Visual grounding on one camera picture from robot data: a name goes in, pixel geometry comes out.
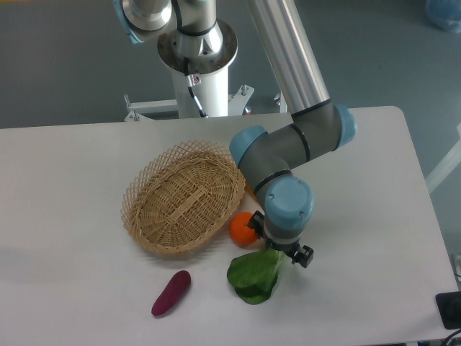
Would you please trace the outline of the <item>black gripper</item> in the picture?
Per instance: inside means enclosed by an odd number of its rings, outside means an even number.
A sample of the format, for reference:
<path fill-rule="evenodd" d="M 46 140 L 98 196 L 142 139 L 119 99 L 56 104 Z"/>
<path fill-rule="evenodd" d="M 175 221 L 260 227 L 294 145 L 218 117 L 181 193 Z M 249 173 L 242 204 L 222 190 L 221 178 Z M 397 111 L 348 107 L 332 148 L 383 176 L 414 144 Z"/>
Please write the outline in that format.
<path fill-rule="evenodd" d="M 264 215 L 256 210 L 250 217 L 247 226 L 254 230 L 259 239 L 264 239 L 267 248 L 284 252 L 291 258 L 293 265 L 299 264 L 303 268 L 307 268 L 314 257 L 314 250 L 307 245 L 299 244 L 300 235 L 292 238 L 279 238 L 269 232 L 264 232 Z"/>

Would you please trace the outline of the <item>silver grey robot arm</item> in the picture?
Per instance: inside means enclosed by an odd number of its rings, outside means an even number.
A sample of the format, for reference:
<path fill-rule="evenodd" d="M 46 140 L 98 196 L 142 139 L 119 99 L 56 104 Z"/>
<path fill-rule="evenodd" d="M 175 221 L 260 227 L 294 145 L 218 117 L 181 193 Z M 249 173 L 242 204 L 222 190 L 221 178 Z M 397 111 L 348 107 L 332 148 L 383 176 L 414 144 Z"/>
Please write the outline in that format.
<path fill-rule="evenodd" d="M 243 93 L 229 96 L 228 69 L 238 40 L 214 1 L 115 1 L 114 7 L 130 42 L 156 40 L 179 117 L 225 117 L 237 108 Z M 272 133 L 248 127 L 229 150 L 261 205 L 250 227 L 268 247 L 307 267 L 313 250 L 300 237 L 313 193 L 292 170 L 349 143 L 357 125 L 347 107 L 331 102 L 295 3 L 250 1 L 249 11 L 292 123 Z"/>

